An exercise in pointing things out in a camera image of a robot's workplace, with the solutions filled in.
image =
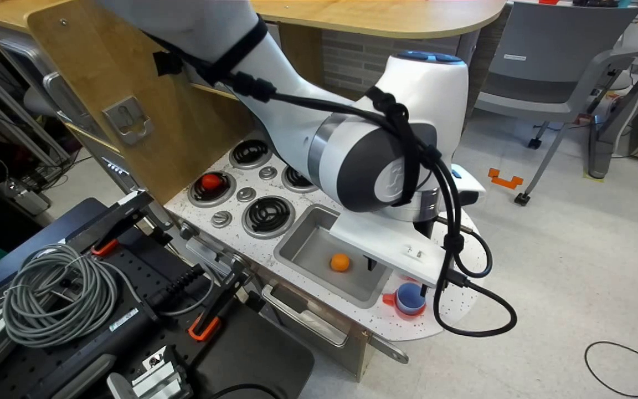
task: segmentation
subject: coiled gray cable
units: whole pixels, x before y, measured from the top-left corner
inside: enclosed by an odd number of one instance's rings
[[[115,310],[117,285],[109,269],[116,272],[135,293],[127,276],[116,266],[90,255],[78,255],[68,245],[46,245],[29,256],[11,280],[2,303],[2,316],[12,341],[30,348],[56,346],[80,338],[104,324]],[[82,279],[80,297],[58,310],[47,311],[46,301],[54,288],[77,270]]]

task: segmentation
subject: black coil burner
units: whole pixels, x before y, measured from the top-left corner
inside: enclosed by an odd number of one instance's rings
[[[274,232],[289,220],[290,215],[289,204],[276,197],[260,198],[248,207],[250,228],[254,232]]]
[[[286,171],[287,182],[294,187],[311,187],[313,184],[306,177],[299,174],[293,167],[288,166]]]
[[[230,156],[240,166],[258,162],[269,151],[267,144],[260,140],[248,140],[235,146]]]
[[[215,175],[218,177],[221,181],[220,185],[218,185],[215,189],[206,190],[202,185],[203,176],[206,175]],[[217,200],[230,189],[230,180],[228,180],[228,177],[223,173],[210,172],[203,176],[193,184],[193,198],[197,201],[208,202]]]

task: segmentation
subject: orange ball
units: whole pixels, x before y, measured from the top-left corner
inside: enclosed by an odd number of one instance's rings
[[[334,271],[347,271],[349,270],[350,263],[351,259],[349,259],[345,253],[335,253],[334,256],[331,257],[331,268]]]

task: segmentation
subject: metal sink basin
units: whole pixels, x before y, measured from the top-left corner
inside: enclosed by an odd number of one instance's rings
[[[329,234],[339,213],[327,207],[309,206],[275,247],[274,255],[312,281],[359,308],[375,304],[392,269],[378,263],[368,270],[368,259],[360,250]],[[351,263],[344,272],[332,270],[335,253],[345,253]]]

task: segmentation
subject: chair wheel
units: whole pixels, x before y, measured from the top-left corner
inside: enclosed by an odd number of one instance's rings
[[[522,207],[525,207],[530,200],[531,200],[531,196],[525,195],[522,192],[519,192],[516,198],[513,199],[514,202],[521,205]]]
[[[540,139],[531,139],[531,141],[528,142],[528,147],[529,149],[540,149],[540,145],[542,144],[542,141],[540,141]]]

